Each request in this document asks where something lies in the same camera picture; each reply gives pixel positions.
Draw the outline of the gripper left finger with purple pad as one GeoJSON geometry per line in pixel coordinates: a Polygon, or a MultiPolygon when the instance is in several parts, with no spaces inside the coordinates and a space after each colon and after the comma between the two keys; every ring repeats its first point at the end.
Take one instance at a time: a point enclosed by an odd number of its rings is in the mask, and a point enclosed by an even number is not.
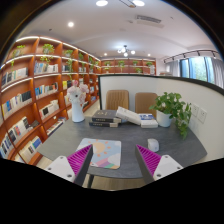
{"type": "Polygon", "coordinates": [[[93,145],[87,145],[68,157],[59,156],[46,171],[82,186],[93,156],[93,145]]]}

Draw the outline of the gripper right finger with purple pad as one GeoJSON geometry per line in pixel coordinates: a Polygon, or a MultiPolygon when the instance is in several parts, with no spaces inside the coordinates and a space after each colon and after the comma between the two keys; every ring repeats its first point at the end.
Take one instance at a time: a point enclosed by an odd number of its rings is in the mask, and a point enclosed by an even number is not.
{"type": "Polygon", "coordinates": [[[135,154],[146,184],[152,183],[182,169],[182,166],[171,156],[160,156],[140,145],[136,146],[135,154]]]}

